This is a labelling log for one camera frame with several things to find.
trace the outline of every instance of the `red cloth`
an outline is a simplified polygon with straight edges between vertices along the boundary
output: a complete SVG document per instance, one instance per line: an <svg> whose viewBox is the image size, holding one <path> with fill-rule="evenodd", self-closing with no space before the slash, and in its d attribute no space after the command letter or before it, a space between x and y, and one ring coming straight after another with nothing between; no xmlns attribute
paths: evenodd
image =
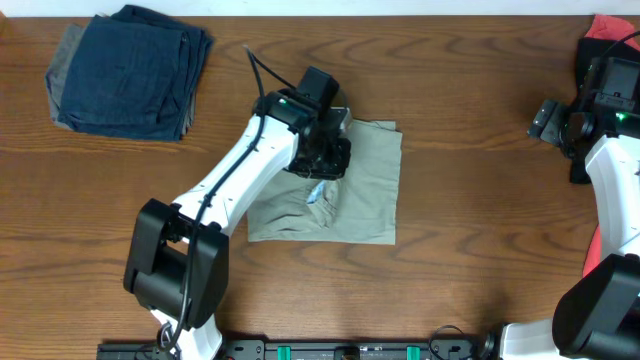
<svg viewBox="0 0 640 360"><path fill-rule="evenodd" d="M628 21L608 15L596 15L593 24L584 37L602 39L602 40L620 40L623 37L636 31L635 27ZM625 41L625 44L640 51L640 45L634 39ZM596 228L589 245L587 259L582 269L582 277L587 276L600 263L602 256L602 235L600 234L600 226Z"/></svg>

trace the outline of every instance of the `blue cloth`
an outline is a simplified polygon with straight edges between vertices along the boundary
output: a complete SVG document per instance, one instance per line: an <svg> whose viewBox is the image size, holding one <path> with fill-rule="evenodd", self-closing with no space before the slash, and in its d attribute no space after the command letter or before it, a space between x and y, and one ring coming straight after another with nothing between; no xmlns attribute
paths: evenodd
<svg viewBox="0 0 640 360"><path fill-rule="evenodd" d="M58 121L91 134L178 141L213 40L127 5L95 17L78 45Z"/></svg>

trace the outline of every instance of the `white wall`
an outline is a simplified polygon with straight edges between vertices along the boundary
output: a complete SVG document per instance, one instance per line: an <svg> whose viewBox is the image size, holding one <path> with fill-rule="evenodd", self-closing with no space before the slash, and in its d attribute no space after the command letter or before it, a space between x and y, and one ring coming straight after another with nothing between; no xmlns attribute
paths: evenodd
<svg viewBox="0 0 640 360"><path fill-rule="evenodd" d="M173 16L638 15L640 0L0 0L7 16L92 16L136 4Z"/></svg>

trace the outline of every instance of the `tabletop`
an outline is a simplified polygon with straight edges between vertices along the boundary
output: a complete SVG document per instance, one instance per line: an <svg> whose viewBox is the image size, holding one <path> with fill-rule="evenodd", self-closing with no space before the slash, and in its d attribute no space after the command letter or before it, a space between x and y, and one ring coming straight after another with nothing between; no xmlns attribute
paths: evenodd
<svg viewBox="0 0 640 360"><path fill-rule="evenodd" d="M581 276L590 186L526 136L544 99L576 93L590 17L183 18L216 42L179 143L73 133L44 73L65 27L7 19L0 35L0 348L88 359L159 324L122 286L136 214L172 201L237 141L258 93L242 45L287 79L332 74L354 117L404 134L395 246L231 239L223 333L271 339L426 338L453 324L549 318ZM265 78L265 88L277 83Z"/></svg>

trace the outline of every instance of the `gray fabric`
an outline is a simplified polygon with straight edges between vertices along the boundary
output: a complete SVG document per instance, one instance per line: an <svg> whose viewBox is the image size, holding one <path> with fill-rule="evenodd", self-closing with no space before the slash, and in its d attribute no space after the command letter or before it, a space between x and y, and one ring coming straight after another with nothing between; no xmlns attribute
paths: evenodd
<svg viewBox="0 0 640 360"><path fill-rule="evenodd" d="M395 244L402 133L395 122L355 120L348 131L351 161L344 178L321 184L285 171L247 213L249 241L299 240Z"/></svg>
<svg viewBox="0 0 640 360"><path fill-rule="evenodd" d="M58 115L60 114L60 102L62 99L62 93L64 92L65 82L67 80L67 72L69 71L69 65L73 59L73 55L76 53L78 44L84 34L84 28L71 24L67 26L67 29L62 36L62 40L58 44L53 59L49 64L49 68L45 73L45 87L47 89L47 97L49 100L49 115L51 120L56 126L64 129L70 129L67 124L58 121ZM187 133L187 129L193 125L195 117L195 93L189 99L189 108L185 115L185 121L183 121L182 134Z"/></svg>

